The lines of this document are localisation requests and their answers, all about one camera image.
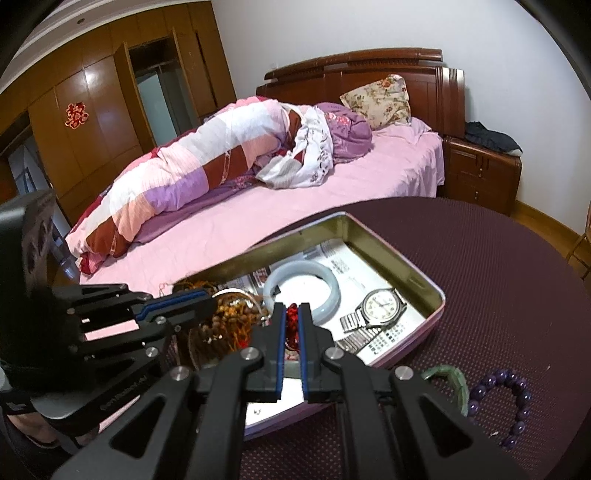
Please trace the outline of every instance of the patchwork comforter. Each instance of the patchwork comforter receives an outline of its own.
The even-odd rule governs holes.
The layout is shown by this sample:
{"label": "patchwork comforter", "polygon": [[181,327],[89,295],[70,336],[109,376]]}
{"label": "patchwork comforter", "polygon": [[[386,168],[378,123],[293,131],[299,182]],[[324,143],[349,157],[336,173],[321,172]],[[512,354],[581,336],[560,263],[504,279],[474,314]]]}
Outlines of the patchwork comforter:
{"label": "patchwork comforter", "polygon": [[322,111],[251,97],[132,162],[66,237],[83,273],[123,255],[142,225],[175,212],[253,167],[272,188],[319,185],[333,168]]}

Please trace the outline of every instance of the newspaper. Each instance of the newspaper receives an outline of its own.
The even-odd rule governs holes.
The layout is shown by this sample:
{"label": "newspaper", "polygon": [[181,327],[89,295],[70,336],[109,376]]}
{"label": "newspaper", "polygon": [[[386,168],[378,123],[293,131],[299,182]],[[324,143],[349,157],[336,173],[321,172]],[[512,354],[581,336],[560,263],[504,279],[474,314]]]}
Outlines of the newspaper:
{"label": "newspaper", "polygon": [[[351,314],[359,307],[365,296],[378,288],[391,288],[372,267],[353,252],[341,239],[331,239],[309,248],[303,252],[284,258],[283,260],[259,269],[249,275],[219,285],[219,288],[241,288],[252,294],[262,295],[263,285],[267,277],[277,267],[294,260],[312,260],[328,267],[335,274],[340,288],[340,306],[336,314],[323,324],[323,328],[330,330],[335,341],[344,338],[340,318]],[[299,275],[283,282],[274,292],[275,301],[285,305],[292,303],[309,303],[314,310],[324,303],[330,293],[329,286],[313,275]],[[408,305],[405,312],[393,327],[384,330],[367,346],[361,349],[357,356],[367,365],[372,364],[389,350],[395,348],[413,331],[425,318]],[[269,424],[282,419],[281,415],[289,409],[300,406],[304,402],[300,380],[285,378],[282,398],[276,404],[250,404],[246,412],[246,434],[250,430],[261,430]]]}

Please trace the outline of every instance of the brown tablecloth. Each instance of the brown tablecloth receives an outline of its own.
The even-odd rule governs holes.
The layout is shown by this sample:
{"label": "brown tablecloth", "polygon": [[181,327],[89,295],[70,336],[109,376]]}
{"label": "brown tablecloth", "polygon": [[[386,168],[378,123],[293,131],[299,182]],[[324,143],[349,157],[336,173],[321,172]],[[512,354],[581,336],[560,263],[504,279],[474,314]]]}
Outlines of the brown tablecloth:
{"label": "brown tablecloth", "polygon": [[[446,294],[439,325],[405,364],[419,371],[455,365],[469,387],[495,368],[515,369],[528,380],[532,416],[510,455],[532,479],[544,478],[591,406],[591,301],[572,268],[510,218],[447,199],[371,200],[294,226],[341,210],[400,250]],[[509,389],[496,388],[478,420],[500,439],[516,411]],[[341,477],[333,408],[243,449],[243,480]]]}

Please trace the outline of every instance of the wooden chair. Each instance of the wooden chair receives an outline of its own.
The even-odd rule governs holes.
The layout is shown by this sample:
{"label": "wooden chair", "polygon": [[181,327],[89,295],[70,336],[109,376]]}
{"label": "wooden chair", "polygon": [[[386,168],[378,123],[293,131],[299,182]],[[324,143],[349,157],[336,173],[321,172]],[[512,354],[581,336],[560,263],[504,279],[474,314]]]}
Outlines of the wooden chair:
{"label": "wooden chair", "polygon": [[585,226],[585,233],[583,235],[581,235],[577,239],[577,241],[574,243],[574,245],[573,245],[572,249],[570,250],[570,252],[566,255],[566,261],[567,262],[570,260],[570,257],[575,257],[587,269],[585,271],[585,274],[582,277],[582,279],[584,280],[585,277],[587,277],[587,275],[589,274],[589,271],[591,271],[591,266],[587,265],[587,263],[584,260],[582,260],[580,257],[578,257],[577,255],[575,255],[576,249],[578,249],[578,247],[580,246],[580,244],[583,241],[585,241],[585,242],[587,242],[588,244],[591,245],[591,203],[589,203],[589,210],[587,210],[587,224]]}

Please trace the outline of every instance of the pink bed sheet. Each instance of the pink bed sheet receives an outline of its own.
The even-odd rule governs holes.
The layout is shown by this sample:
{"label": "pink bed sheet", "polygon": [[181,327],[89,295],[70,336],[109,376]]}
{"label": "pink bed sheet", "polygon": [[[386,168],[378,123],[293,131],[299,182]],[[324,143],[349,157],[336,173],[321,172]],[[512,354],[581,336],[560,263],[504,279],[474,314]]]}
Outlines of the pink bed sheet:
{"label": "pink bed sheet", "polygon": [[374,134],[374,148],[335,165],[320,187],[271,190],[256,186],[187,218],[126,255],[109,258],[80,283],[127,283],[132,291],[167,294],[172,284],[240,254],[273,232],[323,210],[361,200],[436,195],[443,184],[443,149],[434,132],[412,144]]}

